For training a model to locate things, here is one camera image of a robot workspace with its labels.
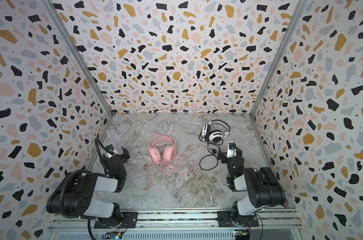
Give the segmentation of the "pink headphones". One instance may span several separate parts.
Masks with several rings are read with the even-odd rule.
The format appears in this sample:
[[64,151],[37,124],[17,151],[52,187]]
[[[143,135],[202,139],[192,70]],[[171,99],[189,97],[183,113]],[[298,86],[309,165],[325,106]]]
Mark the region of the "pink headphones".
[[170,135],[158,135],[148,142],[148,154],[154,164],[171,163],[176,155],[176,141]]

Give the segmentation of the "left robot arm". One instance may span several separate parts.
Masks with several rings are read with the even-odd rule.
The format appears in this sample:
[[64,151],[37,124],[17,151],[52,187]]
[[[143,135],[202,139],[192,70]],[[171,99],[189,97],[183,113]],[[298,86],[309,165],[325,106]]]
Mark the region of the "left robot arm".
[[127,172],[124,164],[130,159],[128,150],[121,148],[120,155],[103,156],[106,174],[86,170],[68,173],[49,197],[46,210],[64,218],[96,220],[96,228],[117,228],[123,225],[123,214],[117,203],[99,200],[95,192],[120,193],[126,182]]

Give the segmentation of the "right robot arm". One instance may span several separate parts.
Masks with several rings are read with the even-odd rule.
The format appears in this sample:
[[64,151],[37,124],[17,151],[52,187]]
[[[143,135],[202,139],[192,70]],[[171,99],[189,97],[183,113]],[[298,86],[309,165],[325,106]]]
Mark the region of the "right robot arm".
[[228,188],[233,192],[247,193],[244,199],[233,204],[230,211],[217,213],[219,227],[257,227],[257,212],[284,205],[284,190],[271,168],[244,167],[245,159],[241,151],[235,148],[228,149],[226,154],[219,150],[218,158],[227,165]]

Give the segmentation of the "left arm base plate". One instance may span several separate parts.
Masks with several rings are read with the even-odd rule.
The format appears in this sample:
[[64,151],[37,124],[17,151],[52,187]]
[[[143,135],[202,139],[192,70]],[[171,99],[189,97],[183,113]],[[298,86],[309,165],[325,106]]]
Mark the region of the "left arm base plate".
[[95,229],[134,229],[138,220],[138,212],[122,212],[110,218],[98,219]]

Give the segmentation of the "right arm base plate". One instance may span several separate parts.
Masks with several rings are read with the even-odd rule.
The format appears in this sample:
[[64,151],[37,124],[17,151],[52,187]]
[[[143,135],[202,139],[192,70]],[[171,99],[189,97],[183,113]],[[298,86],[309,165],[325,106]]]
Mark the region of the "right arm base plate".
[[241,216],[232,211],[218,211],[217,221],[220,228],[230,227],[258,227],[259,223],[256,216]]

